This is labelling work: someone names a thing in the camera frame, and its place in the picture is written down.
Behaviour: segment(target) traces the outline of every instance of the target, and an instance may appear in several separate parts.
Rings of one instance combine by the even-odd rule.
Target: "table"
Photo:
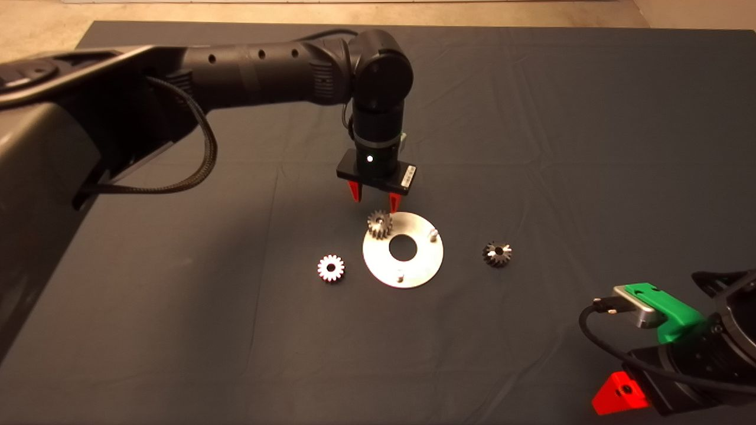
[[[293,39],[312,26],[97,22],[81,47]],[[707,314],[692,271],[754,267],[752,31],[387,29],[411,59],[419,166],[402,209],[438,274],[381,284],[334,169],[340,107],[220,110],[218,165],[169,196],[102,196],[0,368],[0,423],[735,423],[756,405],[597,417],[619,363],[577,327],[617,284]],[[195,132],[125,183],[192,172]],[[498,270],[490,240],[512,244]],[[346,261],[318,280],[326,254]],[[620,346],[655,343],[595,320]]]

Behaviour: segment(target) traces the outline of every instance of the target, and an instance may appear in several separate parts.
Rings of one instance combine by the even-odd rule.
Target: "silver metal plate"
[[[444,259],[444,244],[441,235],[428,220],[411,212],[391,214],[393,225],[391,234],[384,239],[374,238],[365,232],[362,242],[362,256],[365,265],[379,281],[395,288],[414,288],[429,281],[441,268]],[[415,257],[400,261],[391,255],[391,239],[405,234],[417,245]]]
[[[625,317],[631,318],[633,324],[641,329],[652,329],[667,321],[667,317],[635,296],[624,290],[624,285],[614,287],[612,295],[621,296],[635,306],[635,311]]]

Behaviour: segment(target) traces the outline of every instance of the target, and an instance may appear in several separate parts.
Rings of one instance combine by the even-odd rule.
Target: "center hole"
[[[389,251],[399,261],[409,261],[417,254],[417,244],[406,234],[397,234],[389,242]]]

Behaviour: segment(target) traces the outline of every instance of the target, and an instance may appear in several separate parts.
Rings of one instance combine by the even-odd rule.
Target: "metal disc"
[[[384,239],[376,239],[369,231],[362,242],[362,256],[370,272],[379,281],[390,287],[414,288],[429,281],[444,259],[444,245],[441,235],[423,217],[411,212],[391,214],[393,225],[391,234]],[[408,261],[401,261],[391,255],[389,245],[394,237],[407,235],[415,241],[417,253]]]

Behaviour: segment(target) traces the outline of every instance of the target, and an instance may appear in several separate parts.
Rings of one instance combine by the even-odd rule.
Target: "gear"
[[[512,259],[512,247],[491,241],[483,249],[483,261],[491,267],[504,267]]]
[[[374,211],[367,217],[367,231],[376,239],[383,239],[391,231],[392,218],[386,211]]]
[[[318,276],[329,284],[338,281],[344,275],[344,262],[341,257],[325,256],[318,263]]]

